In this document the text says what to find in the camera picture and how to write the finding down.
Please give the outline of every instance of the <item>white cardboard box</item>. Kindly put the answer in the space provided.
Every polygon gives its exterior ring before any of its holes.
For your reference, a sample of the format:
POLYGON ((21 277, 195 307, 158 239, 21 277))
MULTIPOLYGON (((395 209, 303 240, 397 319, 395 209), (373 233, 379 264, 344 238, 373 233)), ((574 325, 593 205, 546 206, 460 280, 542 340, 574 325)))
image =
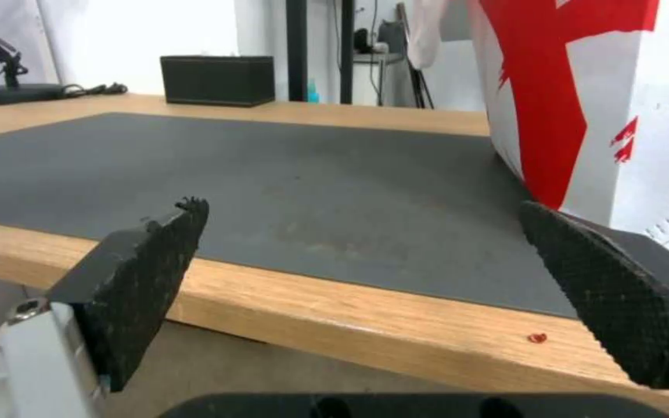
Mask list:
POLYGON ((492 143, 536 199, 669 248, 669 0, 467 0, 492 143))

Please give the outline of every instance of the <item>black textured gripper pad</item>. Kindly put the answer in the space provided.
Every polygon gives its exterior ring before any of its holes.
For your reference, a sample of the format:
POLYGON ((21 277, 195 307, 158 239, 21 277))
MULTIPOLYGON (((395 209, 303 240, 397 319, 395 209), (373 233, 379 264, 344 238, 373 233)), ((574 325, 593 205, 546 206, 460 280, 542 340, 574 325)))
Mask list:
POLYGON ((197 249, 208 203, 184 199, 179 211, 108 235, 48 291, 74 308, 98 375, 121 391, 138 368, 197 249))
POLYGON ((669 389, 669 251, 534 202, 520 222, 579 318, 629 378, 669 389))

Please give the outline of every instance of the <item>black desk mat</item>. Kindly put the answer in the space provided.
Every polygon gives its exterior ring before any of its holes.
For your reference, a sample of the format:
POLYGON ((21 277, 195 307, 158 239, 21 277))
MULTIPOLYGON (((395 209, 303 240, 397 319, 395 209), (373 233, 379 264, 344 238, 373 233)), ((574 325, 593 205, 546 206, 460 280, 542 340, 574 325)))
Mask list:
POLYGON ((487 138, 117 113, 0 134, 3 225, 100 240, 190 195, 200 257, 574 317, 487 138))

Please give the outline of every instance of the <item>wooden table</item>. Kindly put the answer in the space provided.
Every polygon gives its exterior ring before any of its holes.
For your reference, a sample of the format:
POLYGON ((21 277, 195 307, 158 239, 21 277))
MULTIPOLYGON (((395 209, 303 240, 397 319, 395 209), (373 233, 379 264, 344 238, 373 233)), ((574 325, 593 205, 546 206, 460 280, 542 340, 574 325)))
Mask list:
MULTIPOLYGON (((488 135, 485 114, 307 103, 253 109, 125 95, 0 107, 0 132, 108 111, 488 135)), ((0 225, 0 279, 48 288, 96 243, 0 225)), ((669 413, 577 320, 195 259, 168 318, 469 391, 602 392, 669 413), (546 333, 533 344, 531 333, 546 333)))

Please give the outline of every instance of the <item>small red object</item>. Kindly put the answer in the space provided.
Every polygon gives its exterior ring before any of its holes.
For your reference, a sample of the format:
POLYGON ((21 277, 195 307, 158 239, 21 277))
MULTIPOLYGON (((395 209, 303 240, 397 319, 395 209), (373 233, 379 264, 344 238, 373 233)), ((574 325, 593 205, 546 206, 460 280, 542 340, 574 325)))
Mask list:
POLYGON ((548 337, 546 334, 541 333, 541 334, 531 334, 528 336, 528 341, 531 341, 534 344, 541 344, 542 342, 546 341, 548 337))

